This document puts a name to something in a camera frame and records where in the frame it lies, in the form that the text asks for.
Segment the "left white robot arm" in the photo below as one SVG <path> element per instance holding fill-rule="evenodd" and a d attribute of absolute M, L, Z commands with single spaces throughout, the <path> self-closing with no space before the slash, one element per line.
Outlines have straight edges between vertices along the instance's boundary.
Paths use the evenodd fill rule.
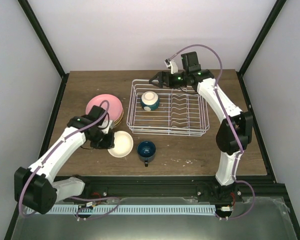
<path fill-rule="evenodd" d="M 46 214 L 59 201 L 77 198 L 87 202 L 91 198 L 92 189 L 82 179 L 70 177 L 55 181 L 55 177 L 71 155 L 87 141 L 93 149 L 112 149 L 115 146 L 109 107 L 110 103 L 104 100 L 93 106 L 89 114 L 73 117 L 60 138 L 41 158 L 28 168 L 16 170 L 14 198 L 22 217 L 27 216 L 24 207 L 34 213 Z"/>

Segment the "cream shallow bowl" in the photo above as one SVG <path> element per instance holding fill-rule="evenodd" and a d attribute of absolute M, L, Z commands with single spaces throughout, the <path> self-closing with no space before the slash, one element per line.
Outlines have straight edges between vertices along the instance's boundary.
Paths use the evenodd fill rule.
<path fill-rule="evenodd" d="M 121 130 L 114 133 L 114 147 L 108 149 L 108 152 L 115 158 L 124 158 L 132 151 L 133 146 L 132 136 Z"/>

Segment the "cream and blue bowl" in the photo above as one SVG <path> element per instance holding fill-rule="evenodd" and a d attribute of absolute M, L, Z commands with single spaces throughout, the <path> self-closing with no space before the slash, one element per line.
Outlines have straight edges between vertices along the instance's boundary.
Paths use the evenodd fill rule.
<path fill-rule="evenodd" d="M 141 96 L 140 104 L 145 111 L 155 111 L 160 104 L 159 95 L 154 91 L 146 91 Z"/>

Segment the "white wire dish rack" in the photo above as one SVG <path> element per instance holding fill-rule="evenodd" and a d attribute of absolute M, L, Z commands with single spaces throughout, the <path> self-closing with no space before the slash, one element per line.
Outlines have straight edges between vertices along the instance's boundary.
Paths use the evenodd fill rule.
<path fill-rule="evenodd" d="M 147 91 L 159 97 L 155 110 L 142 108 L 142 95 Z M 191 87 L 158 88 L 147 79 L 135 79 L 131 84 L 126 124 L 134 134 L 201 137 L 210 128 L 208 104 Z"/>

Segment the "dark blue mug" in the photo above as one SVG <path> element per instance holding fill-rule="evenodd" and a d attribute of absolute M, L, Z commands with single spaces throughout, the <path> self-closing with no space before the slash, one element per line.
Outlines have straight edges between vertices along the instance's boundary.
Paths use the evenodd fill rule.
<path fill-rule="evenodd" d="M 156 154 L 156 145 L 152 141 L 142 141 L 138 144 L 136 151 L 139 159 L 144 163 L 145 167 L 149 166 Z"/>

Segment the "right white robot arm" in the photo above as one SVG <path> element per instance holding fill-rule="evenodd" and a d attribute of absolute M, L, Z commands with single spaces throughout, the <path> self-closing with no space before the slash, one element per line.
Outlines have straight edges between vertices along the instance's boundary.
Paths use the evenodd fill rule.
<path fill-rule="evenodd" d="M 149 80 L 149 84 L 170 89 L 192 87 L 216 114 L 220 122 L 216 134 L 220 162 L 211 194 L 215 200 L 222 202 L 230 196 L 231 187 L 237 182 L 240 159 L 252 141 L 253 116 L 230 100 L 210 70 L 201 68 L 195 51 L 182 54 L 181 62 L 182 72 L 173 59 L 166 59 L 168 70 L 159 71 Z"/>

